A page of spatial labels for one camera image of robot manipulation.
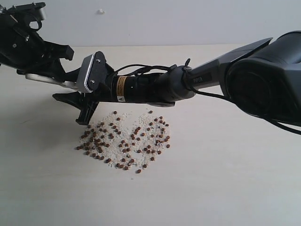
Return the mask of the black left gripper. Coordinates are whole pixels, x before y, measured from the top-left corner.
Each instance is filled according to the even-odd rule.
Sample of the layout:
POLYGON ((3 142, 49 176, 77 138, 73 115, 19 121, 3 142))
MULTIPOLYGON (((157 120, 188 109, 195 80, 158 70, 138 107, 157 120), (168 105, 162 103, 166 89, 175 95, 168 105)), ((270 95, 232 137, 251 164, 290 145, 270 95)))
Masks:
POLYGON ((42 21, 26 22, 0 10, 0 63, 18 74, 41 73, 57 82, 65 82, 66 72, 60 59, 71 61, 69 45, 44 41, 37 33, 42 21))

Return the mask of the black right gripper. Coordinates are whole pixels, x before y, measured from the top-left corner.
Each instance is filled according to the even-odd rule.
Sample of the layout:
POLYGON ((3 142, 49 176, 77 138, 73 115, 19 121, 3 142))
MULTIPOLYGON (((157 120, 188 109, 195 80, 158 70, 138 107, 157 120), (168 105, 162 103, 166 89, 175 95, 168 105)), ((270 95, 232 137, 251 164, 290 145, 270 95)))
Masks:
POLYGON ((141 68, 126 74, 118 75, 117 70, 107 75, 96 90, 89 94, 81 94, 77 85, 80 69, 65 74, 65 87, 76 90, 72 93, 56 93, 52 97, 59 102, 74 106, 80 110, 76 122, 79 125, 88 125, 97 106, 100 102, 148 104, 159 107, 171 107, 175 105, 174 100, 167 100, 167 95, 162 94, 159 89, 166 89, 168 86, 162 84, 159 79, 163 73, 149 73, 158 69, 170 72, 173 66, 150 66, 140 65, 141 68))

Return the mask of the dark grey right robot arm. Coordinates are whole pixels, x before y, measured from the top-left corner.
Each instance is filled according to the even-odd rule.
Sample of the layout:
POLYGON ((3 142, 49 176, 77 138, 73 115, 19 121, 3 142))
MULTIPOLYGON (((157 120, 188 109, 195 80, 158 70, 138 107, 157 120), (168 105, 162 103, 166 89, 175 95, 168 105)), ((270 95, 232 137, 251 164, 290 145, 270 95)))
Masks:
POLYGON ((80 110, 80 125, 89 124, 100 102, 170 107, 200 89, 219 86, 222 99, 249 115, 300 126, 301 33, 259 40, 196 68, 137 65, 126 75, 119 75, 97 52, 85 59, 73 79, 78 91, 53 97, 80 110))

